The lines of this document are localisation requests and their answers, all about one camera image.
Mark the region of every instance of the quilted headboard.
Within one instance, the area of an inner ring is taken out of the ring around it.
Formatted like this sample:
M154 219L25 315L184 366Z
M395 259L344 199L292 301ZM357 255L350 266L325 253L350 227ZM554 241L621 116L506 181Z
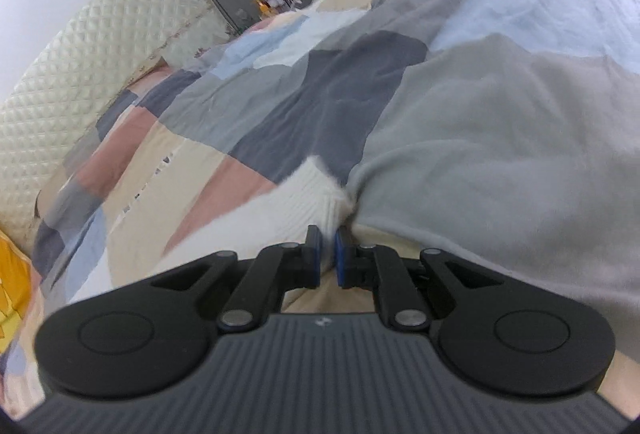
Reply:
M38 191L124 82L211 0L92 0L40 53L0 106L0 228L30 253Z

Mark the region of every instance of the patchwork quilt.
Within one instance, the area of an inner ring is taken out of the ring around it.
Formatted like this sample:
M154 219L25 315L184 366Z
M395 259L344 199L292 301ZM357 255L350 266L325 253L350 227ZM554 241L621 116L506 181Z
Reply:
M639 0L321 0L124 90L43 216L4 407L43 397L32 343L47 314L221 249L248 205L225 249L251 254L272 219L323 212L339 216L330 237L354 208L361 233L594 305L640 356L639 35ZM305 213L295 194L314 188L348 202Z

